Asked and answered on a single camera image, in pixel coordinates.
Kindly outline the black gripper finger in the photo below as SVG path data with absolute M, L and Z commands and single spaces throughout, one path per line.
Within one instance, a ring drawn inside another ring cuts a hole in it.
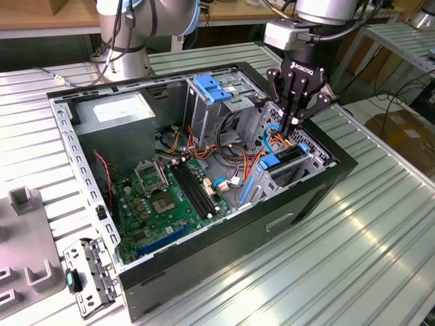
M 288 122 L 288 134 L 301 125 L 306 119 L 318 114 L 336 102 L 336 97 L 327 92 L 292 92 Z
M 280 121 L 280 133 L 290 134 L 290 106 L 288 98 L 290 85 L 286 84 L 287 79 L 282 76 L 279 69 L 268 69 L 266 76 L 271 99 L 283 111 L 283 116 Z

